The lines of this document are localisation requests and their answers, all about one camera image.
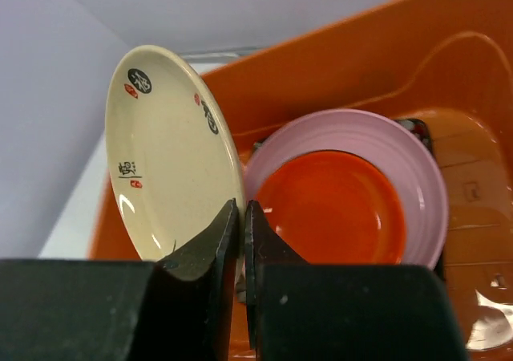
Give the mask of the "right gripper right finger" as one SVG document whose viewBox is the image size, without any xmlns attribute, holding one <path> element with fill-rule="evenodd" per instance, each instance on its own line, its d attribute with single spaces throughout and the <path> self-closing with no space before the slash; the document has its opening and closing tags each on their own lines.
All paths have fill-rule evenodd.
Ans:
<svg viewBox="0 0 513 361">
<path fill-rule="evenodd" d="M 445 286 L 424 266 L 306 262 L 256 201 L 244 227 L 246 309 L 259 360 L 466 360 Z"/>
</svg>

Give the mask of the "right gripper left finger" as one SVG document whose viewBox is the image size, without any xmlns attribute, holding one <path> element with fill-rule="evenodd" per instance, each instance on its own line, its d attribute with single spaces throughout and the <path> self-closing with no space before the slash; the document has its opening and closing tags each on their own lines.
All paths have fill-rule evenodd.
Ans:
<svg viewBox="0 0 513 361">
<path fill-rule="evenodd" d="M 239 210 L 157 262 L 5 259 L 4 360 L 225 360 Z"/>
</svg>

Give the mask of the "small orange round plate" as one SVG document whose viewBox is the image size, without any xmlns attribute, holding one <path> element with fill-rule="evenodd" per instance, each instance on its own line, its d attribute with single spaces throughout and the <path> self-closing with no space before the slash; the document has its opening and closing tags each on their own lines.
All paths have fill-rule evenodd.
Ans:
<svg viewBox="0 0 513 361">
<path fill-rule="evenodd" d="M 283 164 L 256 200 L 273 231 L 313 264 L 398 264 L 406 245 L 399 196 L 374 165 L 317 151 Z"/>
</svg>

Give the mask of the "beige floral round plate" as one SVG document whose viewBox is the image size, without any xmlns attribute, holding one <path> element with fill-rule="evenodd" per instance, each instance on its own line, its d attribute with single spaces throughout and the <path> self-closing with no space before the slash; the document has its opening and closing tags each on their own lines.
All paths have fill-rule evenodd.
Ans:
<svg viewBox="0 0 513 361">
<path fill-rule="evenodd" d="M 163 47 L 136 47 L 119 62 L 105 141 L 115 201 L 143 260 L 184 246 L 227 201 L 245 209 L 239 156 L 219 105 L 196 71 Z"/>
</svg>

